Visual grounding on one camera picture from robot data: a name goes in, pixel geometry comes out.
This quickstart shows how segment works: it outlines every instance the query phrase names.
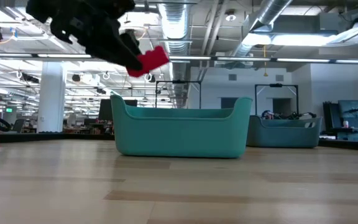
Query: wooden floor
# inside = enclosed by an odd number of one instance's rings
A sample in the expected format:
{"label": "wooden floor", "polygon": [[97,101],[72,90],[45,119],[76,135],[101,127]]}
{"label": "wooden floor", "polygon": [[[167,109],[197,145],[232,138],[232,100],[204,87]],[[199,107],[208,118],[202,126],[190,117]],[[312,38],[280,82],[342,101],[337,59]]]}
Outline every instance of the wooden floor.
{"label": "wooden floor", "polygon": [[27,223],[358,224],[358,151],[181,159],[121,156],[113,141],[0,144],[0,224]]}

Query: white column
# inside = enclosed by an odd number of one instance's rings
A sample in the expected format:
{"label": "white column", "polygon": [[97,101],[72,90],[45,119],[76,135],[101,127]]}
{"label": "white column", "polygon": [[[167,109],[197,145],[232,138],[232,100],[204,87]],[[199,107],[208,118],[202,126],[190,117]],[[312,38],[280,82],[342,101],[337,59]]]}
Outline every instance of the white column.
{"label": "white column", "polygon": [[37,132],[63,131],[67,71],[61,62],[42,65]]}

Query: red block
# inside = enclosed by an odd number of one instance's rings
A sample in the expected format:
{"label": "red block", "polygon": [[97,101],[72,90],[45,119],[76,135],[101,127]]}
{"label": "red block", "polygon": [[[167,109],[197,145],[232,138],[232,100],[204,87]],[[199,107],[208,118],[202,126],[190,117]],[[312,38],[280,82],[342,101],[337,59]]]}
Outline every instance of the red block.
{"label": "red block", "polygon": [[164,48],[161,46],[155,47],[154,50],[146,51],[146,54],[144,55],[138,55],[137,59],[142,62],[143,70],[138,71],[127,68],[129,76],[136,78],[169,62],[167,53],[165,53]]}

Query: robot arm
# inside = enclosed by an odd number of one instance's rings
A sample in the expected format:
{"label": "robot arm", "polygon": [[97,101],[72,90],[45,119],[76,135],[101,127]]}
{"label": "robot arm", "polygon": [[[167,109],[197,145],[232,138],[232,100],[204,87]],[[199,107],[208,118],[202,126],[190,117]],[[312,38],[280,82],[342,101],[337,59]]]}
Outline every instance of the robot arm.
{"label": "robot arm", "polygon": [[52,18],[52,34],[69,44],[73,35],[87,54],[146,73],[139,41],[133,33],[119,34],[118,19],[134,8],[133,0],[29,0],[26,12],[42,23]]}

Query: teal bin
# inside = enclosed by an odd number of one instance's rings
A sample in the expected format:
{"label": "teal bin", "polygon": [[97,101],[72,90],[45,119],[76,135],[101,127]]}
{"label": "teal bin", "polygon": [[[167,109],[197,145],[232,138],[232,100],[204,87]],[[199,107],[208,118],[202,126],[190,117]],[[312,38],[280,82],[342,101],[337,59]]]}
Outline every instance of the teal bin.
{"label": "teal bin", "polygon": [[128,106],[111,96],[117,150],[127,156],[237,158],[246,149],[252,99],[233,109]]}
{"label": "teal bin", "polygon": [[251,116],[247,145],[314,148],[318,145],[321,121],[322,118],[269,120]]}

